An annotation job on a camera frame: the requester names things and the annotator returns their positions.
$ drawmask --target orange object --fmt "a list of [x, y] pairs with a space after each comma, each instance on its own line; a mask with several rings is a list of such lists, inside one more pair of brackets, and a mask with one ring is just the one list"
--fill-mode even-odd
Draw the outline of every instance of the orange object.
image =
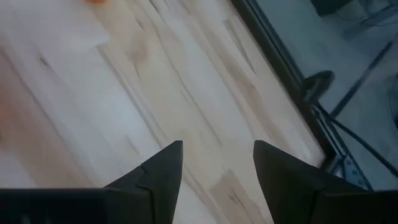
[[93, 4], [102, 4], [102, 3], [105, 3], [106, 0], [86, 0], [86, 2], [90, 2]]

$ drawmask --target wood grain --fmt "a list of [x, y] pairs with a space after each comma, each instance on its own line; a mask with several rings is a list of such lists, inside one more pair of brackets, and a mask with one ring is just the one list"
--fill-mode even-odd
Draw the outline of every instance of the wood grain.
[[0, 182], [101, 187], [181, 139], [175, 223], [272, 223], [254, 140], [315, 166], [324, 155], [231, 4], [92, 7], [110, 36], [96, 49], [46, 51], [11, 29], [3, 38], [0, 147], [20, 164]]

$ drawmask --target floor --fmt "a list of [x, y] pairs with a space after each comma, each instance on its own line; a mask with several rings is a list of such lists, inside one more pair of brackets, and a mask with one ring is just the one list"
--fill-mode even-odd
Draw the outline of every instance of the floor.
[[[386, 4], [382, 1], [371, 2], [369, 8], [374, 11]], [[336, 78], [320, 100], [328, 111], [336, 106], [398, 31], [398, 24], [372, 27], [348, 40], [344, 31], [359, 22], [354, 18], [364, 15], [363, 7], [357, 1], [349, 3], [338, 14], [326, 17], [319, 17], [309, 0], [258, 0], [258, 3], [305, 76], [320, 70], [334, 71]], [[397, 20], [398, 16], [395, 16], [384, 22]], [[397, 59], [398, 46], [394, 46], [338, 120], [365, 138], [398, 167], [398, 130], [388, 103], [391, 83], [398, 72]], [[355, 140], [345, 133], [341, 135], [375, 189], [398, 189], [398, 180], [388, 170]]]
[[[42, 9], [28, 10], [0, 7], [1, 187], [102, 187], [181, 139], [175, 223], [272, 223], [254, 140], [322, 162], [322, 149], [227, 0], [93, 6], [109, 41], [77, 51], [48, 47], [47, 32], [28, 29], [35, 21], [24, 27], [17, 16]], [[92, 44], [68, 42], [67, 34], [62, 40], [71, 48]]]

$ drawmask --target light wooden floor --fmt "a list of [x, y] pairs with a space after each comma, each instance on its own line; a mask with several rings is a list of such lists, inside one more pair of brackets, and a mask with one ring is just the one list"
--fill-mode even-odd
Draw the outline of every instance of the light wooden floor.
[[175, 223], [272, 223], [254, 140], [315, 166], [324, 155], [232, 5], [93, 10], [111, 36], [97, 49], [1, 49], [0, 187], [101, 187], [182, 139]]

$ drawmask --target wood plank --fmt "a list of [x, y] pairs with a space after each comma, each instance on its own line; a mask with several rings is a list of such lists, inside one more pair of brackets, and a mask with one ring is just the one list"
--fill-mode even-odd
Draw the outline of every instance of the wood plank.
[[46, 51], [15, 30], [3, 38], [0, 107], [23, 115], [0, 118], [1, 150], [20, 163], [5, 165], [15, 179], [0, 178], [101, 187], [181, 139], [175, 223], [272, 223], [254, 140], [315, 166], [324, 155], [232, 5], [112, 0], [93, 12], [110, 36], [97, 49]]

